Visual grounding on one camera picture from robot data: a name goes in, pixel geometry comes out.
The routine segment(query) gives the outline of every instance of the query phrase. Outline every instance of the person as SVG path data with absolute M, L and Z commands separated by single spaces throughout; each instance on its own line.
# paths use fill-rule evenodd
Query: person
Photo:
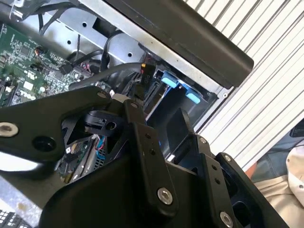
M 245 173 L 289 227 L 304 227 L 304 145 L 269 151 Z

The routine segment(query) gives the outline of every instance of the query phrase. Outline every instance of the cable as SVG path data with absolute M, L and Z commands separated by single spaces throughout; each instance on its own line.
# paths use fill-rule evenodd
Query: cable
M 39 52 L 38 52 L 37 49 L 35 49 L 35 54 L 36 54 L 36 58 L 39 59 L 39 61 L 42 63 L 42 65 L 43 65 L 46 69 L 48 69 L 49 71 L 59 71 L 59 69 L 54 69 L 54 68 L 51 68 L 49 65 L 47 65 L 47 64 L 43 61 L 43 59 L 41 58 L 41 56 L 40 56 L 40 54 L 39 54 Z
M 96 155 L 97 155 L 97 157 L 100 160 L 104 160 L 105 159 L 105 157 L 103 155 L 99 154 L 100 150 L 102 150 L 103 147 L 104 147 L 104 145 L 105 145 L 104 143 L 105 143 L 105 137 L 103 136 L 102 139 L 99 140 L 97 146 L 95 147 L 95 149 L 96 149 Z
M 106 41 L 105 45 L 104 45 L 104 52 L 103 55 L 101 56 L 101 64 L 100 64 L 100 69 L 99 72 L 105 71 L 108 69 L 108 59 L 109 59 L 109 55 L 108 55 L 108 48 L 109 48 L 109 42 L 111 41 L 111 39 L 119 34 L 122 34 L 123 32 L 121 30 L 117 30 L 115 32 L 113 32 L 110 37 L 108 38 L 108 40 Z
M 51 17 L 51 19 L 41 28 L 41 30 L 39 31 L 39 34 L 41 36 L 43 36 L 45 34 L 45 32 L 47 31 L 48 27 L 50 27 L 50 25 L 56 21 L 57 19 L 59 19 L 61 17 L 61 15 L 66 11 L 67 9 L 59 9 L 57 10 L 57 12 Z
M 70 84 L 69 86 L 69 90 L 73 90 L 73 89 L 78 89 L 78 88 L 81 88 L 81 87 L 84 87 L 86 85 L 90 85 L 91 83 L 94 83 L 94 82 L 97 82 L 97 81 L 100 81 L 116 72 L 120 72 L 120 71 L 124 71 L 124 70 L 133 70 L 135 72 L 138 72 L 140 73 L 142 71 L 142 63 L 125 63 L 125 64 L 121 64 L 121 65 L 117 65 L 117 66 L 114 66 L 110 69 L 107 69 L 97 75 L 94 75 L 90 78 L 87 78 L 81 82 L 75 82 L 75 83 L 72 83 Z
M 42 65 L 46 68 L 46 69 L 48 69 L 49 71 L 59 71 L 58 69 L 54 69 L 54 68 L 51 68 L 50 66 L 48 66 L 43 60 L 42 60 L 42 58 L 40 57 L 40 56 L 36 56 L 37 57 L 37 59 L 39 59 L 39 61 L 42 63 Z
M 38 8 L 33 13 L 33 15 L 42 14 L 42 13 L 46 13 L 46 12 L 50 12 L 50 11 L 54 11 L 54 10 L 59 10 L 59 9 L 63 9 L 63 8 L 73 7 L 73 6 L 76 7 L 71 2 L 61 2 L 61 3 L 56 3 L 56 4 L 49 4 L 49 5 L 41 6 L 40 8 Z
M 79 50 L 80 50 L 80 34 L 78 34 L 78 39 L 77 39 L 77 52 L 76 52 L 76 57 L 75 57 L 75 59 L 78 59 Z
M 103 50 L 97 50 L 97 51 L 93 51 L 83 57 L 81 57 L 80 59 L 77 59 L 76 61 L 72 62 L 72 65 L 74 67 L 82 64 L 83 62 L 90 60 L 91 58 L 98 56 L 98 55 L 102 55 L 103 54 Z
M 44 25 L 44 23 L 43 23 L 43 16 L 42 16 L 41 13 L 38 14 L 38 20 L 39 20 L 39 31 L 40 31 L 40 30 L 42 30 L 43 25 Z

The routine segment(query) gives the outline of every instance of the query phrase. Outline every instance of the white slatted panel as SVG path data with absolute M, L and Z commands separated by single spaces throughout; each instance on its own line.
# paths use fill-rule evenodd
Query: white slatted panel
M 255 61 L 200 134 L 244 170 L 304 118 L 304 1 L 186 1 Z

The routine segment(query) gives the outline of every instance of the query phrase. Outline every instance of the green circuit board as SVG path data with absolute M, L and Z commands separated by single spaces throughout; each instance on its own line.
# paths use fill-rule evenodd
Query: green circuit board
M 5 24 L 0 29 L 0 107 L 68 91 L 71 83 L 91 76 L 81 67 L 67 75 L 46 69 L 35 54 L 38 43 Z M 40 57 L 49 67 L 56 69 L 67 63 L 45 50 Z

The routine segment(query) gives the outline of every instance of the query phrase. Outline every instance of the silver screw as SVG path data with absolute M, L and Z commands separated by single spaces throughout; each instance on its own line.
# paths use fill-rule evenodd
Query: silver screw
M 166 205 L 170 205 L 173 202 L 173 196 L 172 196 L 171 192 L 169 192 L 169 190 L 166 188 L 158 189 L 157 196 L 160 199 L 160 201 Z
M 206 141 L 203 137 L 200 138 L 200 141 L 201 141 L 203 144 L 206 144 L 206 143 L 207 143 L 207 141 Z
M 0 137 L 12 137 L 18 134 L 19 129 L 13 123 L 2 122 L 0 123 Z
M 131 103 L 131 106 L 133 106 L 134 108 L 138 108 L 137 104 L 135 103 Z
M 230 158 L 228 155 L 224 155 L 224 158 L 225 158 L 228 162 L 231 161 L 231 158 Z
M 223 223 L 226 225 L 226 227 L 229 227 L 229 228 L 233 227 L 233 221 L 226 212 L 222 211 L 219 214 L 219 216 L 220 216 L 220 219 L 223 221 Z
M 97 93 L 98 96 L 100 96 L 101 98 L 106 98 L 106 95 L 104 93 Z

